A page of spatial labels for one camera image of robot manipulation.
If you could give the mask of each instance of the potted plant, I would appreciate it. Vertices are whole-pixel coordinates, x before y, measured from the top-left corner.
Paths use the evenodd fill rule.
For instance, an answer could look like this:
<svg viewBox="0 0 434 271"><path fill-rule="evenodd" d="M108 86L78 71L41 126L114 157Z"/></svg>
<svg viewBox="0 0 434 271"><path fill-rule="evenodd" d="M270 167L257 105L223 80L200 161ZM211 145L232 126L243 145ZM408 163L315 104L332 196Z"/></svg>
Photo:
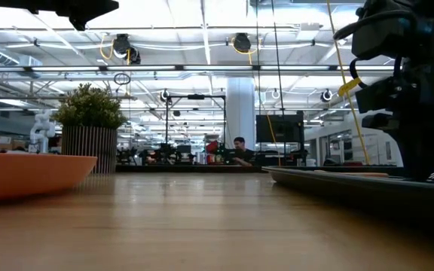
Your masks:
<svg viewBox="0 0 434 271"><path fill-rule="evenodd" d="M63 125L63 155L98 157L93 173L113 173L117 128L127 121L110 90L80 84L62 99L54 120Z"/></svg>

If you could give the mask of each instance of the orange bowl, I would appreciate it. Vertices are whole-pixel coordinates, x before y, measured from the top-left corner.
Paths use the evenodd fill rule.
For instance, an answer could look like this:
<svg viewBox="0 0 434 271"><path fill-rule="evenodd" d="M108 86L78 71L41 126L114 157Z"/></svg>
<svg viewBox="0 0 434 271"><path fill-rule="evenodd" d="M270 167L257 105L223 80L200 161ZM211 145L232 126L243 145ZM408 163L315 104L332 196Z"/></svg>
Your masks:
<svg viewBox="0 0 434 271"><path fill-rule="evenodd" d="M0 199L71 188L90 174L96 159L50 154L0 154Z"/></svg>

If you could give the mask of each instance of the green plant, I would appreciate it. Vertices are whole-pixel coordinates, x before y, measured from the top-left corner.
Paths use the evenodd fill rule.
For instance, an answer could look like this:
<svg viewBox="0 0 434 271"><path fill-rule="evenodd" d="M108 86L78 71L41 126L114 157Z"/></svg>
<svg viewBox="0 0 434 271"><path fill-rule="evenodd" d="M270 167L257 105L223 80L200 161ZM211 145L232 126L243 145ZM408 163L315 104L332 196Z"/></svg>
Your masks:
<svg viewBox="0 0 434 271"><path fill-rule="evenodd" d="M120 111L120 102L112 99L110 90L80 84L67 99L61 101L53 119L63 126L94 126L117 129L127 121Z"/></svg>

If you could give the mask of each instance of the desk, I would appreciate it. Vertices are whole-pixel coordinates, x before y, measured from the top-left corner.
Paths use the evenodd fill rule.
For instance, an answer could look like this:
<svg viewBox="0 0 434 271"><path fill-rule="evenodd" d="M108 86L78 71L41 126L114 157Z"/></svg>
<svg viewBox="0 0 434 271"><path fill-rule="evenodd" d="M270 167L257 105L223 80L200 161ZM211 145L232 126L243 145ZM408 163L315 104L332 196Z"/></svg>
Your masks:
<svg viewBox="0 0 434 271"><path fill-rule="evenodd" d="M0 205L0 270L434 270L434 241L265 174L123 174Z"/></svg>

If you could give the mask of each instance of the black monitor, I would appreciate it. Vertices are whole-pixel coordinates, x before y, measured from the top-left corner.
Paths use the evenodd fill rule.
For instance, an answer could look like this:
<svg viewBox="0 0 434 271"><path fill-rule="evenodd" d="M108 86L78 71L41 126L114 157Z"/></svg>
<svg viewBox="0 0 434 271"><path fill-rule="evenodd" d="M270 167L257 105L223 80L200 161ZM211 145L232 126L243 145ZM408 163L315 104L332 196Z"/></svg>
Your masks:
<svg viewBox="0 0 434 271"><path fill-rule="evenodd" d="M257 115L255 116L257 143L274 143L269 120L276 143L301 142L301 140L304 140L302 115L286 115L285 117L282 115Z"/></svg>
<svg viewBox="0 0 434 271"><path fill-rule="evenodd" d="M181 154L191 154L192 153L192 146L191 145L178 145L177 151L179 151Z"/></svg>

